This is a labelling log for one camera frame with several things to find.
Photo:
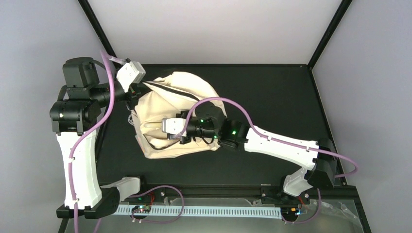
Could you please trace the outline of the beige canvas backpack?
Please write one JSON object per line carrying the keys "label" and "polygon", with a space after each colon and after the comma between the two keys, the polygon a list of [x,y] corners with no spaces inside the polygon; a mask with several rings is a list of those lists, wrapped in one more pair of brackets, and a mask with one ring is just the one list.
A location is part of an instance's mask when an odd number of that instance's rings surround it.
{"label": "beige canvas backpack", "polygon": [[144,85],[149,88],[149,92],[138,100],[131,117],[136,140],[146,158],[176,158],[190,153],[216,151],[220,147],[216,141],[206,143],[199,137],[180,144],[179,140],[168,139],[161,130],[162,119],[175,117],[205,98],[218,97],[208,82],[195,74],[175,71],[167,77],[145,82]]}

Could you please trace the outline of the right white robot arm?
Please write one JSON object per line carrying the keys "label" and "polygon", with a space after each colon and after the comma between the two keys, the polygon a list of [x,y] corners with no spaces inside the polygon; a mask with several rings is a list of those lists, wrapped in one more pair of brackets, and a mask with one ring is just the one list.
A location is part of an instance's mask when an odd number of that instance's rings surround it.
{"label": "right white robot arm", "polygon": [[198,137],[218,143],[227,149],[239,147],[247,152],[266,154],[300,166],[287,175],[277,189],[277,198],[290,203],[312,188],[334,187],[337,158],[329,155],[330,140],[305,141],[265,131],[257,126],[228,119],[221,108],[211,102],[197,106],[192,112],[182,111],[162,122],[168,138],[177,137],[181,144]]}

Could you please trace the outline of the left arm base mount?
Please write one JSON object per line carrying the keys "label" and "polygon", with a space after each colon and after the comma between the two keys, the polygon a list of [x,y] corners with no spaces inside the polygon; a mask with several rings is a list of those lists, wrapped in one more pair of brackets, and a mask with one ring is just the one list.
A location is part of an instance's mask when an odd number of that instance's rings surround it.
{"label": "left arm base mount", "polygon": [[124,201],[130,203],[138,204],[150,204],[159,198],[160,193],[165,191],[166,185],[159,185],[150,187],[150,189],[144,189],[137,194],[132,194],[130,197],[127,197]]}

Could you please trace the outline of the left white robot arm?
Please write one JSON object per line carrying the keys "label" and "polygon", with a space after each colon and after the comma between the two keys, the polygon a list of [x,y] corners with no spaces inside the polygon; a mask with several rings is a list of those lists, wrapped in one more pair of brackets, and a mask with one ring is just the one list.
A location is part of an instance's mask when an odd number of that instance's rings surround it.
{"label": "left white robot arm", "polygon": [[135,88],[146,73],[139,62],[115,57],[108,60],[121,68],[113,74],[109,62],[105,62],[109,82],[104,84],[96,70],[99,62],[91,57],[67,60],[62,67],[66,84],[50,109],[66,181],[65,200],[56,211],[58,218],[99,219],[111,215],[122,201],[140,190],[138,177],[124,177],[103,186],[98,182],[97,130],[108,119],[116,100],[133,103],[137,99]]}

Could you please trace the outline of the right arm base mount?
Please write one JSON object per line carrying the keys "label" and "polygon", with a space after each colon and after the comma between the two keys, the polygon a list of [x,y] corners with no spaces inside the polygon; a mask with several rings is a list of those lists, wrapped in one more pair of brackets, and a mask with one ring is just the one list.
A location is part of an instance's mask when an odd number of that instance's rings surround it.
{"label": "right arm base mount", "polygon": [[284,193],[282,187],[278,185],[262,186],[260,192],[263,204],[273,204],[276,207],[297,207],[300,204],[310,204],[310,200],[304,196],[305,193],[294,197]]}

